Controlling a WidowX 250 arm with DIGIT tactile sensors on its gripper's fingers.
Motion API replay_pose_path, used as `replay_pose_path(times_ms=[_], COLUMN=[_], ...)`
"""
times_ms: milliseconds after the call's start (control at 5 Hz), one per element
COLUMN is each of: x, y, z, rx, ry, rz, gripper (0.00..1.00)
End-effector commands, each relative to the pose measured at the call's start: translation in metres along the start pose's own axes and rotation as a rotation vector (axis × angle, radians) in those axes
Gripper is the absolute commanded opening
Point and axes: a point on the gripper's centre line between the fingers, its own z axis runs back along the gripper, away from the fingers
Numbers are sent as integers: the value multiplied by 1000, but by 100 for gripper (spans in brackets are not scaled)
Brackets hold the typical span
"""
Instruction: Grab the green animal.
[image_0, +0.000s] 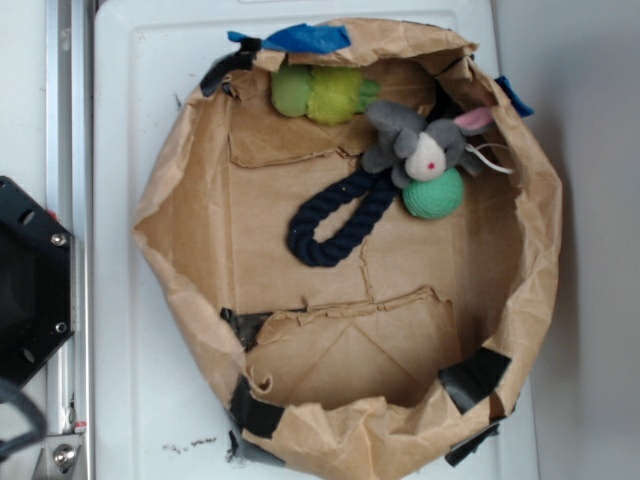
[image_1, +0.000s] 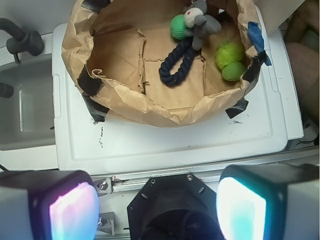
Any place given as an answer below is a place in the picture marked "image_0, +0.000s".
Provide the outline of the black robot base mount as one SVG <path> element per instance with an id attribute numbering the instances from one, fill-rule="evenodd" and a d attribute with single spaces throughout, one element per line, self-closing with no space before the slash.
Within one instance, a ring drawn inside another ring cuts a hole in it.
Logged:
<path id="1" fill-rule="evenodd" d="M 73 334 L 73 236 L 1 178 L 1 377 L 22 387 Z"/>

